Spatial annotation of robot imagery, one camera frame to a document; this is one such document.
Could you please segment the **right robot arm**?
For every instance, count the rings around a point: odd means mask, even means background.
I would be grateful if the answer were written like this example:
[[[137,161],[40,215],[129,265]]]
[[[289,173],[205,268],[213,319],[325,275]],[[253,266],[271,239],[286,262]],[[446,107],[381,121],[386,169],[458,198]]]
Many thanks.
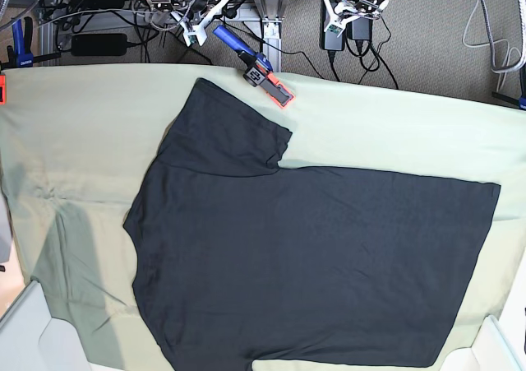
[[[202,46],[206,28],[212,21],[227,14],[234,0],[145,0],[149,8],[147,20],[157,31],[180,30],[188,46]]]

